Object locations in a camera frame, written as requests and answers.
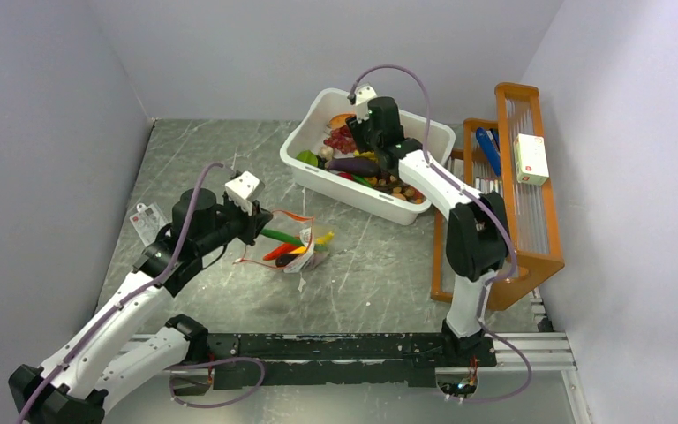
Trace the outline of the orange toy carrot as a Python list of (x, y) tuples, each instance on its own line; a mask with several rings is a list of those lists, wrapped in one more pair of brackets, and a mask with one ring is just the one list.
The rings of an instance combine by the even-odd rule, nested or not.
[(270, 253), (265, 254), (262, 258), (263, 261), (275, 261), (277, 258), (284, 254), (289, 254), (298, 249), (297, 245), (291, 243), (281, 243), (278, 247), (272, 250)]

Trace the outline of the clear zip top bag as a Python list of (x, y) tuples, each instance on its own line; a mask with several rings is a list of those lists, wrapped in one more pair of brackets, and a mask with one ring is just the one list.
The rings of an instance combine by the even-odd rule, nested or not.
[(254, 245), (246, 246), (234, 264), (299, 274), (321, 265), (334, 250), (335, 238), (336, 230), (314, 216), (277, 209)]

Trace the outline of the green toy chili pepper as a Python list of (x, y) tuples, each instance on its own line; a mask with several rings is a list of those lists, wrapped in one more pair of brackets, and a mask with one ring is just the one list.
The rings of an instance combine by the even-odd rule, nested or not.
[[(268, 239), (273, 239), (277, 240), (283, 243), (291, 243), (293, 245), (297, 246), (308, 246), (307, 242), (304, 242), (301, 238), (298, 238), (296, 236), (291, 236), (288, 235), (284, 232), (277, 231), (277, 230), (272, 230), (269, 228), (263, 229), (260, 232), (260, 235), (268, 238)], [(318, 251), (328, 251), (328, 247), (325, 243), (321, 243), (318, 238), (313, 238), (313, 242), (315, 244), (315, 249)]]

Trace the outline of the yellow toy chili pepper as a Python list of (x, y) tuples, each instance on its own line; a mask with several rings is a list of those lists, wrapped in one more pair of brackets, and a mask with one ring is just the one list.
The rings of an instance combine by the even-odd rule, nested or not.
[(308, 233), (301, 234), (299, 240), (303, 243), (302, 246), (296, 247), (290, 251), (291, 254), (304, 254), (307, 250), (309, 241), (314, 244), (314, 251), (319, 253), (328, 253), (330, 251), (330, 243), (335, 237), (333, 231), (327, 232), (320, 237), (311, 237)]

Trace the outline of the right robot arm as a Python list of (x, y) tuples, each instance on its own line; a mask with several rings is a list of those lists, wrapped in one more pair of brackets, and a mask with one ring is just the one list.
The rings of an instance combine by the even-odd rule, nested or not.
[(383, 170), (421, 192), (447, 222), (445, 255), (455, 282), (441, 355), (461, 366), (485, 336), (490, 288), (512, 249), (503, 199), (455, 178), (419, 140), (406, 136), (393, 98), (350, 94), (348, 100), (355, 115), (346, 123), (358, 147), (373, 151)]

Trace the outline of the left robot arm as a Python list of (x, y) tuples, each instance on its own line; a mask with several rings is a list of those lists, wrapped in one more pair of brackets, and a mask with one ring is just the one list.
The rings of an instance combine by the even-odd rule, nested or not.
[(40, 366), (22, 365), (8, 384), (19, 423), (100, 423), (121, 400), (161, 371), (197, 367), (214, 355), (208, 330), (180, 314), (142, 345), (121, 354), (153, 312), (203, 269), (203, 259), (234, 239), (253, 245), (272, 219), (256, 199), (260, 184), (242, 178), (222, 200), (204, 188), (181, 195), (173, 221), (146, 247), (110, 300)]

